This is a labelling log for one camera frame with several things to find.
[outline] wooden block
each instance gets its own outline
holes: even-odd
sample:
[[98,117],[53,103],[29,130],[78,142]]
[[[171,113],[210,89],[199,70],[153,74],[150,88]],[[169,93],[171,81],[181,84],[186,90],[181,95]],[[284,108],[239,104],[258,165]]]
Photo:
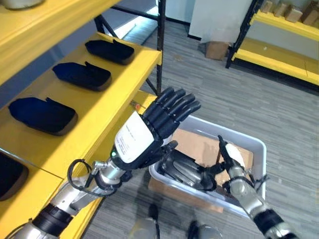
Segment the wooden block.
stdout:
[[300,8],[290,5],[285,14],[285,19],[290,22],[297,22],[302,15],[303,12],[300,10]]
[[275,7],[274,9],[274,16],[275,17],[280,17],[282,15],[284,15],[284,13],[286,12],[287,8],[288,8],[288,3],[287,2],[279,2],[278,5]]
[[318,1],[311,1],[301,17],[303,24],[312,25],[318,19]]
[[260,7],[260,11],[264,13],[268,13],[273,6],[273,2],[270,0],[264,1],[263,5]]
[[162,183],[154,178],[150,179],[149,189],[151,191],[161,193],[165,196],[168,196],[170,198],[173,198],[175,200],[178,200],[182,203],[188,204],[193,207],[208,210],[210,212],[218,212],[218,213],[223,212],[222,207],[218,207],[213,204],[210,204],[209,202],[206,202],[200,198],[194,197],[188,193],[182,192],[178,190],[177,188],[166,185],[165,183]]
[[210,41],[206,43],[206,54],[205,57],[214,60],[223,60],[229,43],[223,41]]
[[[177,129],[173,134],[172,140],[178,142],[176,149],[187,156],[195,159],[195,162],[203,167],[211,167],[216,164],[219,152],[219,141],[208,138],[196,133],[192,133],[183,129]],[[254,154],[244,148],[236,146],[243,156],[245,168],[251,168],[253,165]],[[218,185],[222,185],[229,180],[226,171],[216,175]]]

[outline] black shelf post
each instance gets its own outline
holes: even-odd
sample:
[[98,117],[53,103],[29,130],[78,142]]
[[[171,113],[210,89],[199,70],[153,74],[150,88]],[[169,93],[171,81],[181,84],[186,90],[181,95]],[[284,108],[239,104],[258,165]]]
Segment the black shelf post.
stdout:
[[238,38],[232,48],[229,51],[228,57],[227,57],[227,62],[226,62],[226,68],[228,69],[232,63],[232,58],[234,54],[237,52],[238,48],[240,45],[243,43],[243,40],[246,37],[246,34],[250,28],[250,21],[253,15],[258,11],[260,8],[261,4],[263,3],[264,0],[253,0],[248,8],[248,11],[245,15],[245,18],[243,20],[243,23],[240,26],[240,32],[238,35]]

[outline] black robotic fingers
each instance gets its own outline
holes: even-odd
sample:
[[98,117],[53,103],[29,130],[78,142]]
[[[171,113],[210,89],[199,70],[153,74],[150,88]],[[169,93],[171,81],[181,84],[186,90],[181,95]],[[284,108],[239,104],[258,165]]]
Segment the black robotic fingers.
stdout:
[[185,96],[185,90],[174,91],[172,87],[169,87],[150,105],[143,114],[143,118],[164,139],[170,136],[179,123],[198,110],[200,106],[193,94]]

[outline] white wall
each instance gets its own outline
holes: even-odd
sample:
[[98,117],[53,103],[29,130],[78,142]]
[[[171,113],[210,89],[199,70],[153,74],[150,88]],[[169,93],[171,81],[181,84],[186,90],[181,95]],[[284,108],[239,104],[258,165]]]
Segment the white wall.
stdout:
[[189,35],[202,37],[207,27],[241,25],[252,0],[196,0]]
[[184,22],[191,22],[195,0],[166,0],[166,16]]

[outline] robotic arm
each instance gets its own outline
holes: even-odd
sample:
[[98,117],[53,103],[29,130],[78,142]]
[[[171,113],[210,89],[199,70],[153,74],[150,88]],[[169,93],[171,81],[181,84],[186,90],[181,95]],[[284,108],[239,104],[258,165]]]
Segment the robotic arm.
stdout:
[[[116,192],[122,182],[131,178],[131,171],[147,167],[167,156],[177,146],[168,138],[179,123],[200,108],[193,94],[167,88],[140,116],[134,112],[115,137],[110,158],[95,161],[93,168],[83,160],[75,160],[68,169],[68,182],[50,203],[21,230],[7,238],[57,239],[78,212],[92,201]],[[226,188],[239,201],[247,215],[267,239],[297,239],[292,228],[271,209],[246,178],[238,149],[219,136],[224,158],[223,167],[230,181]],[[89,174],[73,178],[76,163],[86,165]]]
[[[68,182],[31,222],[12,235],[15,239],[56,239],[78,212],[99,197],[116,192],[122,182],[131,178],[131,170],[147,167],[177,146],[168,137],[179,123],[200,108],[193,94],[167,88],[141,116],[134,112],[115,137],[106,162],[95,161],[93,168],[75,160],[68,169]],[[76,163],[85,163],[89,174],[72,178]]]
[[267,239],[297,239],[294,230],[256,193],[250,180],[246,178],[240,162],[239,150],[228,144],[219,135],[219,148],[225,161],[225,169],[230,181],[226,188],[245,210],[250,219]]

